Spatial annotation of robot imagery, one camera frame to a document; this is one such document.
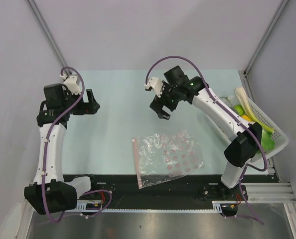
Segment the clear pink zip top bag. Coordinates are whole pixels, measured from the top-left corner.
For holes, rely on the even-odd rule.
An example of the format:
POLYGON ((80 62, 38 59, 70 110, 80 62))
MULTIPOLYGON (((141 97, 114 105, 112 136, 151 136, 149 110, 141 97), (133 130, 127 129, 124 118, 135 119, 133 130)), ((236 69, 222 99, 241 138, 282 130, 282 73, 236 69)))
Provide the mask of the clear pink zip top bag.
POLYGON ((183 130, 132 139, 138 188, 173 181, 204 167, 199 141, 183 130))

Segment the yellow bell pepper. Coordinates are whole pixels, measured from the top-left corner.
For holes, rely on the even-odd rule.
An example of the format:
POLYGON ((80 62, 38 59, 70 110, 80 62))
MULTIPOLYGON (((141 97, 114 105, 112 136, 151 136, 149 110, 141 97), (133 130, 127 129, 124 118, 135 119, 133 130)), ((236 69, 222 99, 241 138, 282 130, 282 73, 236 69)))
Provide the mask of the yellow bell pepper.
POLYGON ((252 121, 247 115, 242 115, 241 117, 249 122, 252 121))

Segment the green lettuce cabbage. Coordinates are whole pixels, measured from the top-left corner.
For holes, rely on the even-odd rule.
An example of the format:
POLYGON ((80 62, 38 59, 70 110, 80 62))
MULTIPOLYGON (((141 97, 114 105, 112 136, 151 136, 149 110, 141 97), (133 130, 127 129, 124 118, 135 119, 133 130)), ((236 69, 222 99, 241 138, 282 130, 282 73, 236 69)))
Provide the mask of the green lettuce cabbage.
POLYGON ((264 153, 275 149, 275 142, 272 140, 272 134, 264 128, 262 129, 261 147, 264 153))

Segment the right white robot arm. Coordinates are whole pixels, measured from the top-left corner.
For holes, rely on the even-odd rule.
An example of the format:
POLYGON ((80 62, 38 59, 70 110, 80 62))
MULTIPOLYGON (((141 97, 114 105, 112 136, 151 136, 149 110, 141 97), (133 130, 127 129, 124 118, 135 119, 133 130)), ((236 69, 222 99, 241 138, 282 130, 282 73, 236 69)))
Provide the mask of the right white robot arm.
POLYGON ((217 96, 203 78, 189 78, 179 66, 164 74, 165 80, 147 78, 145 90, 155 92, 150 104, 160 119, 168 120, 170 114, 164 107, 174 111, 181 101, 186 101, 203 111, 225 133, 230 144, 224 150, 227 164, 218 187, 219 196, 230 200, 236 195, 236 185, 242 177, 246 164, 256 155, 261 145, 262 127, 236 114, 217 96))

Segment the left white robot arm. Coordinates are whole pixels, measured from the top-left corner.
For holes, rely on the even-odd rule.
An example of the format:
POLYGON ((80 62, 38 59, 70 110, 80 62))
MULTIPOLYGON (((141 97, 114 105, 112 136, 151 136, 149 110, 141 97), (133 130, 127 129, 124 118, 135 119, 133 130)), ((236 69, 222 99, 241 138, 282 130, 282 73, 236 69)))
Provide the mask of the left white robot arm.
POLYGON ((87 102, 65 84, 48 85, 43 90, 45 100, 36 118, 40 133, 38 168, 32 185, 24 189, 24 197, 40 215, 72 210, 82 195, 93 199, 99 193, 91 176, 65 182, 62 172, 63 143, 70 116, 94 115, 100 108, 92 90, 86 90, 87 102))

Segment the green lime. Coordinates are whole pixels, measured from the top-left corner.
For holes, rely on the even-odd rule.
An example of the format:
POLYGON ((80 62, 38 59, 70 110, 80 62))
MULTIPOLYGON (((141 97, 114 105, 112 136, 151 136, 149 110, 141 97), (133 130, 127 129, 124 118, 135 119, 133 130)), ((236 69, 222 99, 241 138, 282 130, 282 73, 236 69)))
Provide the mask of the green lime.
POLYGON ((245 111, 241 105, 235 105, 233 106, 233 110, 235 113, 237 113, 239 116, 242 116, 245 114, 245 111))

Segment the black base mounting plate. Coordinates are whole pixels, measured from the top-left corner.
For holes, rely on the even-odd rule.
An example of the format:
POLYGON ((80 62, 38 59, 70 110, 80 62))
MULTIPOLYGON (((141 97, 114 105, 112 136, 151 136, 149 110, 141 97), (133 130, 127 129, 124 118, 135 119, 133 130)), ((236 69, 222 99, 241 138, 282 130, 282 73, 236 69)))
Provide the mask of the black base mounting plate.
POLYGON ((136 175, 92 175, 91 188, 111 192, 109 209, 125 210, 210 209, 213 201, 236 203, 248 197, 245 186, 228 189, 220 178, 189 175, 139 189, 136 175))

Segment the white perforated plastic basket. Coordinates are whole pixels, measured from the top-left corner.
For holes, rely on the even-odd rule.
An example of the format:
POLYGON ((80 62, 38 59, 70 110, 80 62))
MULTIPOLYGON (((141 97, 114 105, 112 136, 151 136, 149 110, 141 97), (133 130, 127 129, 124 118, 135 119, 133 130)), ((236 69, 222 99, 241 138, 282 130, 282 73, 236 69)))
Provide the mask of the white perforated plastic basket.
MULTIPOLYGON (((228 96, 228 97, 220 97, 220 99, 224 99, 225 103, 228 103, 228 106, 233 107, 235 105, 239 105, 239 101, 235 95, 228 96)), ((265 125, 274 129, 274 133, 272 133, 272 140, 275 142, 275 149, 265 153, 266 159, 273 157, 275 154, 282 151, 289 143, 289 139, 286 134, 261 110, 249 97, 248 101, 254 112, 255 116, 265 125)), ((221 128, 208 116, 207 121, 208 124, 211 125, 212 129, 217 133, 217 135, 221 138, 224 142, 225 147, 227 147, 231 141, 228 139, 226 134, 221 130, 221 128)), ((262 155, 258 151, 256 155, 252 158, 251 163, 256 161, 262 162, 262 155)))

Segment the aluminium frame rail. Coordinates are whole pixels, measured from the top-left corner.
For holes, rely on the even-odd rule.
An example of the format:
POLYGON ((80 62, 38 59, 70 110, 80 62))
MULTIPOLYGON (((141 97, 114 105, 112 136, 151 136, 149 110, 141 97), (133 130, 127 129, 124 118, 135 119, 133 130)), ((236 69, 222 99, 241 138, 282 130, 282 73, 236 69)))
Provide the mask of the aluminium frame rail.
POLYGON ((250 203, 295 203, 290 183, 244 183, 250 203))

